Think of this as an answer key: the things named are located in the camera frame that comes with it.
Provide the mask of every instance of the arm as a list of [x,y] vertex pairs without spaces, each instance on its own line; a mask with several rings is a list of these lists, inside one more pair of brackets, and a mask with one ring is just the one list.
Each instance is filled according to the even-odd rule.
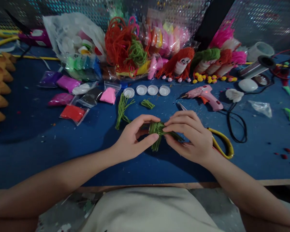
[[255,179],[212,148],[212,134],[203,127],[195,112],[178,111],[165,126],[165,132],[183,133],[190,140],[189,143],[179,143],[166,135],[167,143],[181,156],[208,169],[242,212],[290,227],[290,211]]
[[110,166],[137,157],[159,137],[157,134],[151,134],[142,141],[137,141],[141,135],[148,134],[148,130],[140,130],[146,121],[158,122],[160,119],[151,115],[141,115],[126,126],[111,148],[49,168],[0,195],[0,226],[9,221],[12,228],[18,224],[20,227],[32,224],[36,228],[40,214],[94,175]]

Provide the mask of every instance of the pink glue gun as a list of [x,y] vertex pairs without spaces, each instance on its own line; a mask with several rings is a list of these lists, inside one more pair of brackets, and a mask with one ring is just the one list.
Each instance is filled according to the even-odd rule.
[[219,111],[223,109],[223,105],[220,101],[217,100],[210,92],[212,91],[212,87],[210,85],[204,85],[198,88],[195,88],[193,90],[190,90],[187,92],[183,97],[181,98],[195,98],[200,97],[204,104],[207,102],[211,105],[213,108],[213,111]]

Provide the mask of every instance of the perforated metal panel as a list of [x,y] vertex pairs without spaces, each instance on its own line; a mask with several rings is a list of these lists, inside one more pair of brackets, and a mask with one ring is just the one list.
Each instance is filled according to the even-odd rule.
[[161,11],[166,21],[185,25],[193,35],[202,22],[211,0],[0,0],[0,29],[14,30],[15,25],[4,12],[7,9],[30,28],[43,27],[43,15],[81,12],[106,31],[110,7],[121,7],[124,13],[135,13],[140,20],[148,8]]
[[225,20],[235,18],[235,37],[246,46],[263,41],[290,49],[290,0],[235,0]]

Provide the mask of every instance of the red wire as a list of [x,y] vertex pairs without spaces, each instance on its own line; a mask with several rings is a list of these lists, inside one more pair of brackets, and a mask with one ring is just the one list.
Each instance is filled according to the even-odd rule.
[[[281,53],[285,53],[285,52],[289,52],[289,51],[290,51],[290,49],[288,49],[288,50],[284,50],[284,51],[282,51],[282,52],[279,52],[279,53],[275,54],[272,58],[276,57],[277,55],[280,55]],[[270,72],[271,72],[274,76],[276,76],[276,77],[278,77],[278,78],[280,78],[280,79],[283,79],[283,80],[290,80],[290,78],[285,78],[285,77],[279,76],[277,73],[274,73],[274,71],[273,71],[272,69],[270,69]]]

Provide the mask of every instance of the yellow scissors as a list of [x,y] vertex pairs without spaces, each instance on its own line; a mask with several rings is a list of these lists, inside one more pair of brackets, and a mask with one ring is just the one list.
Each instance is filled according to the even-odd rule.
[[[187,109],[180,103],[178,102],[178,104],[180,105],[180,107],[182,108],[182,110],[186,111]],[[210,132],[212,132],[213,134],[219,136],[221,138],[221,140],[226,144],[227,146],[227,149],[228,149],[228,154],[226,155],[222,149],[220,148],[220,146],[218,145],[216,139],[213,137],[213,147],[219,151],[222,156],[226,159],[232,159],[233,156],[234,156],[234,149],[233,149],[233,146],[232,146],[232,143],[231,141],[221,132],[217,131],[217,130],[214,130],[214,129],[211,129],[211,128],[207,128]]]

